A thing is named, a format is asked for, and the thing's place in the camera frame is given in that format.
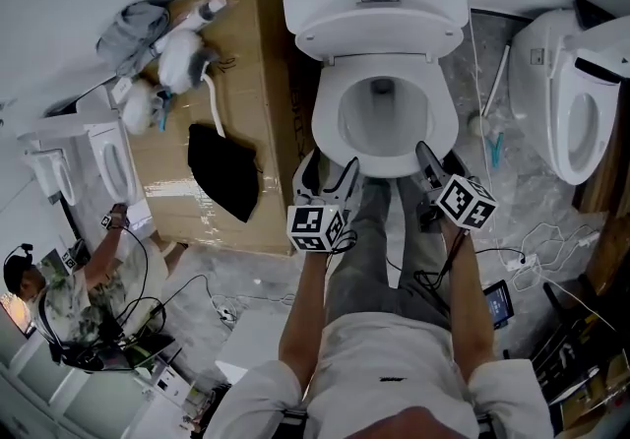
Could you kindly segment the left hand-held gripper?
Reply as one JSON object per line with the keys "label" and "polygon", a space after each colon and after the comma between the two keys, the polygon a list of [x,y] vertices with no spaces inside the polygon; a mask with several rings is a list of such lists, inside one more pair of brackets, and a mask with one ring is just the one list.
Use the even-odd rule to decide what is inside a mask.
{"label": "left hand-held gripper", "polygon": [[286,234],[296,250],[332,250],[346,225],[344,212],[359,174],[359,159],[353,157],[319,196],[320,159],[321,151],[313,149],[293,174],[294,202],[287,208]]}

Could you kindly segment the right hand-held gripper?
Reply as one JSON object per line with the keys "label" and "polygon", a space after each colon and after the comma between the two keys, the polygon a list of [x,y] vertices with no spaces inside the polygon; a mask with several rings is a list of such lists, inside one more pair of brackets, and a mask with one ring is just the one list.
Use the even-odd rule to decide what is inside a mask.
{"label": "right hand-held gripper", "polygon": [[[427,201],[418,206],[420,227],[446,217],[458,228],[482,229],[495,213],[497,201],[481,184],[464,177],[471,174],[462,159],[450,151],[441,163],[424,141],[417,143],[415,154],[431,188]],[[445,172],[451,175],[448,180]]]}

